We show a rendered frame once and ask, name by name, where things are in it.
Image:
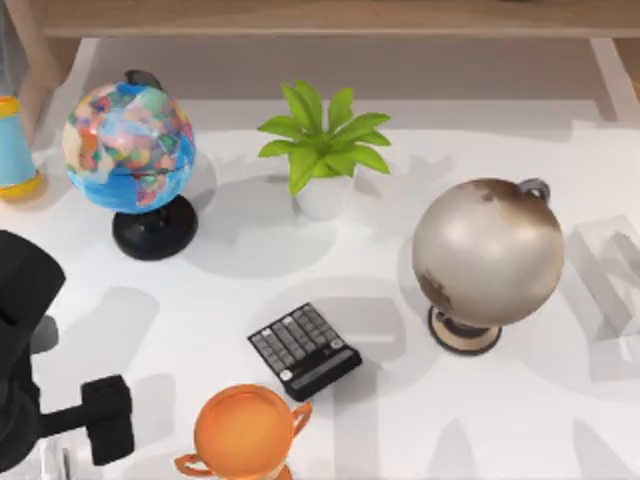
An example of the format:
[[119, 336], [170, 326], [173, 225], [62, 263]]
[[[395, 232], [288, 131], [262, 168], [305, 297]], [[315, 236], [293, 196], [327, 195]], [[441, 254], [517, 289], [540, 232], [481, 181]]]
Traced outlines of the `orange trophy cup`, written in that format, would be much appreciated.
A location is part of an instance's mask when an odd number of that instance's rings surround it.
[[175, 467], [189, 477], [294, 480], [287, 458], [311, 415], [310, 403], [290, 409], [280, 395], [261, 385], [225, 388], [200, 410], [195, 451], [176, 458]]

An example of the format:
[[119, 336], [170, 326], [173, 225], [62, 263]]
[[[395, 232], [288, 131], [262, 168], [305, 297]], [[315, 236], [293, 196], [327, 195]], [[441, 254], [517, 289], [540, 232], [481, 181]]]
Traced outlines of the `black calculator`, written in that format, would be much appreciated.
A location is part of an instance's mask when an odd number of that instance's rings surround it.
[[306, 302], [247, 337], [285, 392], [302, 403], [363, 363], [314, 304]]

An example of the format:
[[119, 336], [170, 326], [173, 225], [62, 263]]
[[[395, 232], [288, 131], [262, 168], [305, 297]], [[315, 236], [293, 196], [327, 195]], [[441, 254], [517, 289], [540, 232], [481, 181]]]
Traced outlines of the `colourful globe on black base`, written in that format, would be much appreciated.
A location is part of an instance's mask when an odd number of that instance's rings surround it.
[[89, 92], [67, 117], [62, 150], [75, 188], [113, 212], [124, 254], [162, 260], [194, 238], [197, 213], [182, 194], [196, 159], [192, 125], [152, 73], [128, 70]]

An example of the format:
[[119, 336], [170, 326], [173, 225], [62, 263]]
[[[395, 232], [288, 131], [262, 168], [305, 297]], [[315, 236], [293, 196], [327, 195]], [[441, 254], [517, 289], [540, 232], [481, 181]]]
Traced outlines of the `blue and yellow cup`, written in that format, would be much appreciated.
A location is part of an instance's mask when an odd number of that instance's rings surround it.
[[42, 176], [33, 162], [16, 97], [0, 96], [0, 199], [33, 195]]

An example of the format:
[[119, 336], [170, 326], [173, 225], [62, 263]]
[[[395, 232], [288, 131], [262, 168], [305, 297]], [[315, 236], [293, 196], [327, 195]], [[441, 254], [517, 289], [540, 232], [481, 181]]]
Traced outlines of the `green plant in white pot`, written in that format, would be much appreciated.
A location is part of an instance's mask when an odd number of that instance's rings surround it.
[[274, 137], [258, 156], [284, 156], [288, 191], [299, 211], [311, 220], [331, 220], [345, 210], [358, 168], [390, 173], [378, 149], [389, 147], [391, 141], [378, 128], [391, 116], [356, 115], [354, 90], [349, 87], [333, 94], [327, 107], [317, 89], [303, 80], [292, 85], [283, 82], [281, 93], [289, 113], [273, 116], [258, 127]]

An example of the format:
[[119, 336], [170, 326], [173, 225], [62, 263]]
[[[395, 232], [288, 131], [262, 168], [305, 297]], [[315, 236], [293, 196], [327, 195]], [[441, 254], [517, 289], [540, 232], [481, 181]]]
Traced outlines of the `beige globe on tan base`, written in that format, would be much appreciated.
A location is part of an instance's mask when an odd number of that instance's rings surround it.
[[484, 354], [505, 326], [552, 296], [565, 243], [550, 198], [540, 178], [478, 178], [450, 187], [426, 209], [411, 240], [411, 266], [442, 348]]

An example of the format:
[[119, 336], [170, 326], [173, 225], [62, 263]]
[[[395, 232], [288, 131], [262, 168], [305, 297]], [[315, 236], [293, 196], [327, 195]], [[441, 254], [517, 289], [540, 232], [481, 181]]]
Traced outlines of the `wooden shelf unit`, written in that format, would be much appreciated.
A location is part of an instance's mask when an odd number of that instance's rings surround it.
[[431, 35], [609, 38], [640, 102], [640, 0], [0, 0], [27, 57], [33, 132], [84, 38]]

